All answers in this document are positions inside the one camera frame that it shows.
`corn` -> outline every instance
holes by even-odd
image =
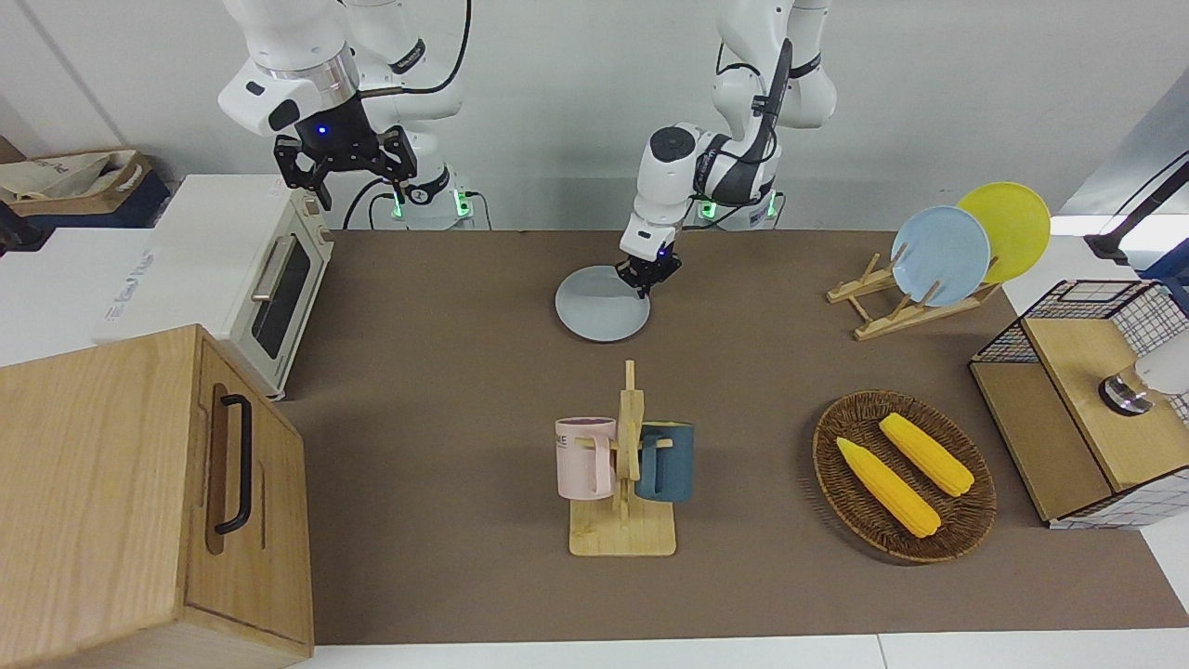
[[[880,422],[880,430],[945,494],[956,498],[974,485],[974,474],[907,418],[892,412]]]
[[[929,506],[929,503],[920,499],[917,491],[888,469],[888,466],[872,452],[860,447],[850,440],[837,438],[838,450],[847,461],[850,471],[858,476],[875,499],[883,509],[892,512],[892,516],[912,532],[918,539],[932,536],[942,526],[942,517]]]

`wooden box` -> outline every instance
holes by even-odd
[[[1189,429],[1168,403],[1124,417],[1097,387],[1135,362],[1107,318],[1023,318],[1037,362],[970,365],[1042,520],[1137,528],[1189,493]]]
[[[196,324],[0,370],[0,668],[310,656],[302,442],[244,379]]]

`woven tray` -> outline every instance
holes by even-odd
[[[880,431],[893,411],[937,440],[974,474],[974,486],[951,498],[920,473]],[[877,455],[942,517],[932,537],[918,539],[863,487],[847,466],[836,437],[845,437]],[[939,411],[908,396],[863,391],[833,403],[813,431],[813,469],[825,499],[842,522],[863,541],[910,562],[943,562],[982,543],[995,522],[995,486],[982,455],[962,430]]]

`plate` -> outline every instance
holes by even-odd
[[[1024,273],[1049,247],[1049,206],[1027,185],[1011,181],[980,185],[958,200],[958,208],[979,219],[990,240],[990,254],[998,258],[983,277],[987,283]]]
[[[638,297],[609,264],[583,267],[567,276],[558,285],[553,305],[571,332],[592,342],[631,337],[648,321],[650,310],[648,297]]]
[[[880,421],[899,412],[937,440],[974,474],[964,496],[951,498],[920,473],[883,436]],[[835,438],[845,437],[872,452],[905,480],[942,517],[942,528],[918,539],[858,481]],[[995,485],[970,437],[942,412],[908,396],[863,391],[833,403],[813,431],[813,469],[828,503],[842,522],[880,551],[908,562],[943,562],[961,557],[982,543],[995,523]]]
[[[917,302],[944,307],[970,296],[990,261],[990,241],[982,225],[957,207],[931,207],[908,219],[892,242],[892,257],[900,246],[892,276],[897,285]],[[924,301],[935,282],[940,286]]]

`cabinet door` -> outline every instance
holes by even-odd
[[[201,365],[196,421],[206,430],[196,433],[206,472],[191,501],[187,604],[312,644],[301,437],[209,343]]]

